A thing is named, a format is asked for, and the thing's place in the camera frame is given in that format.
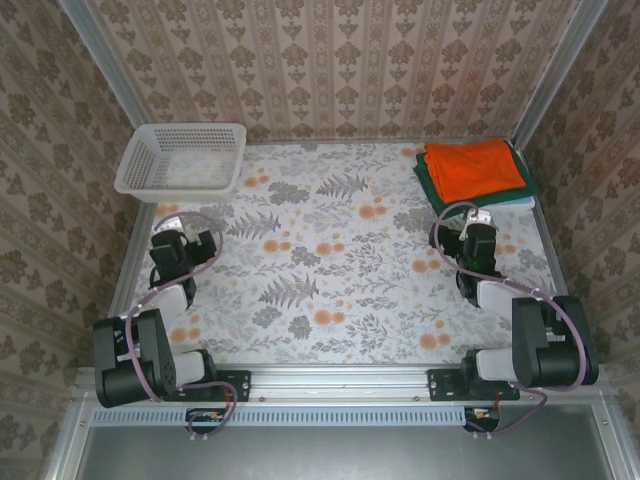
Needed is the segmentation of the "orange t-shirt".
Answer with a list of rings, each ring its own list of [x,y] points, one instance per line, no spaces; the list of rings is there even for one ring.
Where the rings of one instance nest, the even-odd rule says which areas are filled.
[[[429,176],[445,203],[526,186],[504,140],[466,145],[426,143],[424,149]]]

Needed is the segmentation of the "folded dark green t-shirt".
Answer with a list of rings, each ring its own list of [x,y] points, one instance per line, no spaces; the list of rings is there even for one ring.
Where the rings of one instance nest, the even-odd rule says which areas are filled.
[[[476,198],[472,198],[469,200],[462,200],[462,201],[458,201],[458,202],[471,202],[474,205],[478,206],[478,207],[486,207],[489,204],[495,204],[495,203],[499,203],[499,202],[504,202],[504,201],[509,201],[509,200],[515,200],[515,199],[520,199],[520,198],[524,198],[524,197],[535,197],[539,194],[539,188],[537,186],[537,184],[535,183],[535,181],[533,180],[533,178],[531,177],[531,175],[529,174],[529,172],[527,171],[524,162],[522,161],[522,159],[520,158],[520,156],[517,154],[517,152],[513,149],[513,147],[507,143],[511,149],[511,152],[513,154],[514,160],[516,161],[517,167],[520,171],[520,173],[522,174],[522,176],[524,177],[525,181],[526,181],[526,186],[523,188],[519,188],[519,189],[514,189],[514,190],[508,190],[508,191],[503,191],[503,192],[499,192],[499,193],[493,193],[493,194],[488,194],[488,195],[484,195],[484,196],[479,196]],[[417,176],[425,194],[427,199],[429,200],[429,202],[431,203],[434,211],[440,215],[443,213],[443,211],[450,207],[451,205],[458,203],[458,202],[454,202],[454,203],[445,203],[438,195],[438,193],[435,190],[435,186],[433,184],[433,181],[431,180],[426,164],[424,162],[425,160],[425,149],[422,153],[419,153],[416,155],[416,166],[414,167],[414,173]]]

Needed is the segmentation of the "folded light blue t-shirt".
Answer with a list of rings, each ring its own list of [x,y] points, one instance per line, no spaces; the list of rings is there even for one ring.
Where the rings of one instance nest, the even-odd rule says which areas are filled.
[[[515,200],[489,204],[486,206],[489,210],[531,210],[535,206],[535,199],[531,196]]]

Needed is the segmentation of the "white perforated plastic basket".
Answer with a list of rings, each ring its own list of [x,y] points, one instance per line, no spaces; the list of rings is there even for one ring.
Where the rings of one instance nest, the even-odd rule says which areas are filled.
[[[205,203],[232,196],[247,130],[238,123],[152,123],[138,127],[114,189],[145,203]]]

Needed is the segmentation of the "floral tablecloth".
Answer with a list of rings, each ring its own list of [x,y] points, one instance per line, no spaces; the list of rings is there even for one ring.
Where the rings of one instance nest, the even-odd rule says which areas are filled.
[[[471,306],[429,245],[435,213],[412,144],[246,148],[230,200],[192,204],[216,225],[217,263],[166,321],[175,351],[219,364],[455,363],[511,343],[510,322]]]

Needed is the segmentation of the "grey metal sheet panel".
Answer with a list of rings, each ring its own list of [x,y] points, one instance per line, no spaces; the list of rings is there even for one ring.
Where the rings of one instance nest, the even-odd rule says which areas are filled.
[[[77,480],[613,480],[593,415],[544,408],[491,439],[461,427],[92,429]]]

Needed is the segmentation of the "aluminium table side rail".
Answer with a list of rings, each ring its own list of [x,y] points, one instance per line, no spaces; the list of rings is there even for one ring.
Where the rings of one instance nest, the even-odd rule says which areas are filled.
[[[127,313],[131,307],[156,208],[155,203],[145,202],[142,202],[138,208],[115,292],[105,319],[119,317],[122,313]]]
[[[535,201],[532,212],[552,279],[551,291],[543,293],[541,298],[544,309],[549,311],[548,328],[557,336],[565,336],[562,342],[563,348],[576,358],[579,367],[586,367],[588,365],[587,341],[584,339],[584,328],[580,323],[577,300],[568,296],[568,287],[538,201]]]

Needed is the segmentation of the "thin aluminium rail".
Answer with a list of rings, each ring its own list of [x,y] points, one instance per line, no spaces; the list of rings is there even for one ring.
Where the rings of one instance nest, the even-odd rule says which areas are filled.
[[[415,144],[424,145],[425,143],[437,144],[470,144],[487,141],[491,139],[504,140],[509,144],[513,144],[510,137],[488,136],[488,137],[423,137],[423,138],[385,138],[385,139],[307,139],[307,140],[263,140],[250,141],[247,140],[247,146],[266,146],[266,145],[355,145],[355,144]]]

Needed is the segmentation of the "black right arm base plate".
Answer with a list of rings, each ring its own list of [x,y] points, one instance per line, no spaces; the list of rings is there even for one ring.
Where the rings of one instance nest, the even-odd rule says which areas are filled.
[[[427,371],[430,399],[444,401],[515,401],[520,393],[508,382],[486,381],[461,369]]]

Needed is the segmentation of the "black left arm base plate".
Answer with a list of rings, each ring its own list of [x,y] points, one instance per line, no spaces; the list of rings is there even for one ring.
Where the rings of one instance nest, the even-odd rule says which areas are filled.
[[[224,381],[233,385],[238,393],[238,402],[248,402],[251,391],[252,374],[249,370],[218,370],[215,376],[216,381]],[[216,387],[211,391],[213,402],[226,402],[226,394],[222,387]]]

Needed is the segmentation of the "wide aluminium frame rail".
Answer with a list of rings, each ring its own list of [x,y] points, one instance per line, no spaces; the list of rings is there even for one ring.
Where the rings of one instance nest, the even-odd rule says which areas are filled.
[[[430,399],[427,371],[430,369],[460,369],[459,365],[222,365],[218,370],[249,370],[252,374],[251,391],[248,402],[252,405],[273,406],[350,406],[350,405],[409,405],[434,402]],[[592,386],[582,387],[567,393],[565,400],[554,402],[586,402],[596,398],[596,390],[604,391],[604,373]],[[134,387],[133,394],[111,395],[103,401],[98,396],[99,382],[95,380],[92,368],[81,368],[76,379],[74,399],[81,393],[105,408],[125,406],[159,406],[142,393],[142,387]],[[213,405],[211,391],[189,390],[190,393],[171,394],[165,405],[185,404],[204,407]],[[474,401],[436,402],[443,405]]]

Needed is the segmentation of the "aluminium frame post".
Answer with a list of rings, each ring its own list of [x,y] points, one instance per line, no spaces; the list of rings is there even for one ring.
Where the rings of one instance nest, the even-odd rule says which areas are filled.
[[[133,127],[149,123],[147,109],[129,80],[124,63],[117,59],[115,50],[100,28],[87,1],[59,2]]]
[[[531,140],[569,74],[589,35],[603,14],[608,0],[580,0],[549,64],[538,82],[512,135],[516,150],[523,150]]]

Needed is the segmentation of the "aluminium lower frame rail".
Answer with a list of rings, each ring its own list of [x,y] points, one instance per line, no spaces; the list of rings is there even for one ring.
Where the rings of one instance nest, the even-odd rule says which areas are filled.
[[[70,404],[61,426],[45,480],[76,480],[91,428],[93,407]]]
[[[612,478],[635,480],[635,450],[620,408],[602,398],[592,410]]]

